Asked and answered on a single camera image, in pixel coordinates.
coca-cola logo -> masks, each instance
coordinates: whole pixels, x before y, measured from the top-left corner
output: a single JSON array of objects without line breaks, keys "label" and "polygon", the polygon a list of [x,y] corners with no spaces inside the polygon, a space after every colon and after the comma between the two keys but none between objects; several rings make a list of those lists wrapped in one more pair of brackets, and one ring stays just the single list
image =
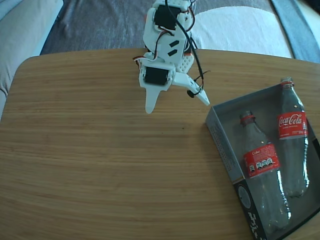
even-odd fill
[{"label": "coca-cola logo", "polygon": [[287,126],[287,125],[297,125],[302,123],[302,114],[292,114],[289,117],[281,116],[279,118],[279,127]]},{"label": "coca-cola logo", "polygon": [[252,152],[252,155],[254,156],[254,155],[257,155],[257,154],[259,154],[260,153],[260,151],[258,150],[258,151],[253,151]]}]

white fabric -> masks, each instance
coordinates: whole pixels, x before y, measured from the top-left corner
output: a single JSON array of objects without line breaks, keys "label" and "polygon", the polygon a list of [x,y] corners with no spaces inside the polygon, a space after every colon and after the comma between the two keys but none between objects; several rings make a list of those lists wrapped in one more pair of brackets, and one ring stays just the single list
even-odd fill
[{"label": "white fabric", "polygon": [[7,95],[19,65],[39,52],[62,0],[23,0],[0,21],[0,89]]},{"label": "white fabric", "polygon": [[192,37],[200,49],[293,57],[277,17],[253,7],[228,6],[199,13]]},{"label": "white fabric", "polygon": [[5,93],[0,90],[0,120],[2,117],[2,113],[4,111],[6,100],[7,100],[7,97],[6,97]]},{"label": "white fabric", "polygon": [[0,20],[4,18],[22,0],[0,0]]},{"label": "white fabric", "polygon": [[320,14],[313,10],[303,0],[298,1],[298,6],[304,15],[305,20],[309,24],[311,31],[320,48]]}]

coca-cola bottle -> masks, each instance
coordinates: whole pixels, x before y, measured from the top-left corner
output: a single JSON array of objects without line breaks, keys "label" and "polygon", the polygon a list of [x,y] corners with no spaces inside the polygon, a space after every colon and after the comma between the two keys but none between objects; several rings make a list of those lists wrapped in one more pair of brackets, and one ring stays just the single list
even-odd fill
[{"label": "coca-cola bottle", "polygon": [[308,129],[305,108],[294,90],[291,77],[281,79],[282,112],[278,116],[283,188],[289,197],[303,195],[308,186],[307,149]]},{"label": "coca-cola bottle", "polygon": [[244,128],[243,158],[251,182],[250,191],[263,228],[270,234],[284,229],[291,219],[280,163],[275,146],[258,127],[252,112],[244,112],[240,119]]}]

grey sofa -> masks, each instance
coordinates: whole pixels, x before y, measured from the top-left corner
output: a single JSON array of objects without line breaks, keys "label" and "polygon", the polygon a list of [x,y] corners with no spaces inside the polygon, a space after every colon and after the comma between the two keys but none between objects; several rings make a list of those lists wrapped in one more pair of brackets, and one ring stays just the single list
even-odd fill
[{"label": "grey sofa", "polygon": [[38,56],[63,0],[0,0],[0,119],[20,64]]}]

grey blanket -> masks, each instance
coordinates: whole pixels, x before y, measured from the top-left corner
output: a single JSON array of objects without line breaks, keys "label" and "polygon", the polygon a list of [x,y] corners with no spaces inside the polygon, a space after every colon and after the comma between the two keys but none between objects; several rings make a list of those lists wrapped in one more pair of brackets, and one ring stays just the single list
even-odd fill
[{"label": "grey blanket", "polygon": [[[41,54],[142,48],[145,15],[154,2],[64,0]],[[247,6],[273,12],[269,0],[198,0],[196,13],[228,6]]]}]

